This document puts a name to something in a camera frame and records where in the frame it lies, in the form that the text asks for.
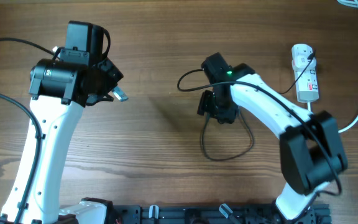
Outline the turquoise screen smartphone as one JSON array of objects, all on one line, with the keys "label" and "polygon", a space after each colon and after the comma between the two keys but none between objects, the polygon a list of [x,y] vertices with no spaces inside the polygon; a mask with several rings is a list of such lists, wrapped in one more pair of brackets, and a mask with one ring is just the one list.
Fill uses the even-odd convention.
[{"label": "turquoise screen smartphone", "polygon": [[125,92],[119,86],[116,86],[115,88],[113,88],[112,93],[120,102],[124,102],[129,99],[129,97],[125,94]]}]

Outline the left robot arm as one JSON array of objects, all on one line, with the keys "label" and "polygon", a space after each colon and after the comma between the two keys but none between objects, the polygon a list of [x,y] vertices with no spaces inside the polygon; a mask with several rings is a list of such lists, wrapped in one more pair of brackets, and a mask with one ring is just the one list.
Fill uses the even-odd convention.
[{"label": "left robot arm", "polygon": [[102,101],[126,101],[122,73],[108,59],[109,32],[70,21],[65,45],[30,72],[31,97],[23,107],[29,129],[11,193],[0,223],[120,223],[109,200],[86,197],[60,208],[60,182],[68,147],[83,111]]}]

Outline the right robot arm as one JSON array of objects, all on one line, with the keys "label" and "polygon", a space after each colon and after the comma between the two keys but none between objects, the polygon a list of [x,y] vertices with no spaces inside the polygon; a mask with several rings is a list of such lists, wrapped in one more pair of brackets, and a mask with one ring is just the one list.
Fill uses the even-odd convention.
[{"label": "right robot arm", "polygon": [[327,111],[314,114],[271,89],[248,65],[232,67],[219,53],[201,64],[209,85],[205,86],[198,114],[217,122],[233,123],[240,109],[251,112],[279,140],[280,167],[286,181],[275,206],[288,221],[299,219],[316,197],[335,182],[348,160],[336,120]]}]

